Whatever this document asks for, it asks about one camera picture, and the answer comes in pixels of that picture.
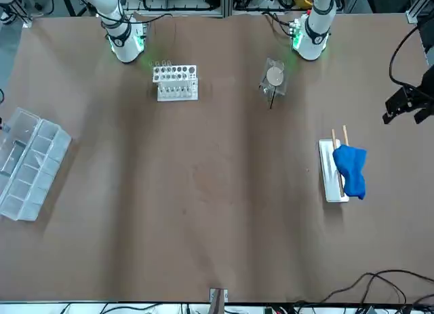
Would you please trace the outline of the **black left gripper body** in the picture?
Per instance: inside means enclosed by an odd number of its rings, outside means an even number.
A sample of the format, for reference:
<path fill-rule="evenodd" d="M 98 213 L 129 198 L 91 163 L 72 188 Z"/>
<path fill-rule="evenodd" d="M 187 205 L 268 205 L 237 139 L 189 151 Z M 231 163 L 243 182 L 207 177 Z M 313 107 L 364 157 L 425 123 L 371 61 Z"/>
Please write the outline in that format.
<path fill-rule="evenodd" d="M 433 107 L 433 66 L 422 76 L 420 85 L 403 84 L 406 93 L 405 107 Z"/>

